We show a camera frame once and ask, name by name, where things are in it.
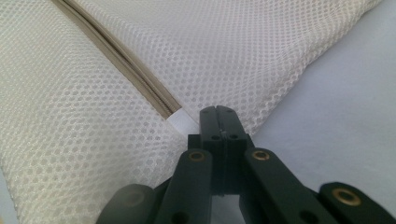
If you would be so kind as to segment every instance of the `black bracket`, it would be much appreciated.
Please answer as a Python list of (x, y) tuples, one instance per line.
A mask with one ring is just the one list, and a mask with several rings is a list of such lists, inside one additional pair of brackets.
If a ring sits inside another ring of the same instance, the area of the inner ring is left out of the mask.
[(212, 195), (240, 195), (247, 224), (396, 224), (378, 203), (342, 183), (306, 188), (270, 150), (254, 147), (235, 111), (210, 106), (200, 134), (173, 177), (156, 189), (130, 185), (106, 205), (97, 224), (209, 224)]

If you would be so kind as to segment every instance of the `white surface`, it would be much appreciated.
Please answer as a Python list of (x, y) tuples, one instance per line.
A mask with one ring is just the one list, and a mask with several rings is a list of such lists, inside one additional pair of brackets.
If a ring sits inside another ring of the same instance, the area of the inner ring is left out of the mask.
[[(309, 188), (345, 182), (396, 217), (396, 1), (368, 12), (301, 80), (253, 137)], [(237, 198), (213, 223), (243, 223)]]
[(183, 108), (171, 115), (167, 121), (186, 139), (189, 134), (199, 133), (198, 124)]

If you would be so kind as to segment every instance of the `brass insert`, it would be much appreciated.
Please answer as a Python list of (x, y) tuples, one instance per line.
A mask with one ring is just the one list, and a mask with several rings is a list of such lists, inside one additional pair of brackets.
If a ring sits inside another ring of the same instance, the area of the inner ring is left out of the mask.
[(267, 161), (270, 159), (270, 155), (264, 151), (255, 151), (252, 154), (253, 158), (259, 161)]
[(349, 189), (334, 189), (332, 191), (332, 195), (341, 203), (350, 205), (350, 206), (359, 206), (361, 205), (361, 198), (356, 195), (354, 192)]
[(189, 158), (192, 161), (203, 161), (205, 159), (205, 155), (202, 152), (194, 151), (189, 154)]

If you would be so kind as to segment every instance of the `beige mesh fabric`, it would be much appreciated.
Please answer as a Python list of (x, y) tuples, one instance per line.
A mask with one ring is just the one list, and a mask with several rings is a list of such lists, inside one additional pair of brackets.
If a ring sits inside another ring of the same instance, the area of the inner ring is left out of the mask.
[(235, 109), (254, 133), (305, 67), (378, 0), (73, 0), (198, 120)]
[(0, 164), (21, 224), (94, 223), (186, 141), (51, 1), (0, 1)]

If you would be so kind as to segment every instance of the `zipper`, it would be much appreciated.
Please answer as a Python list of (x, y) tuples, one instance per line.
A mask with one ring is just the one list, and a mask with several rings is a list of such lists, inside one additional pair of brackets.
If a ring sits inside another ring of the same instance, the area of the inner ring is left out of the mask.
[(163, 118), (168, 119), (181, 108), (149, 69), (75, 1), (52, 2), (107, 56)]

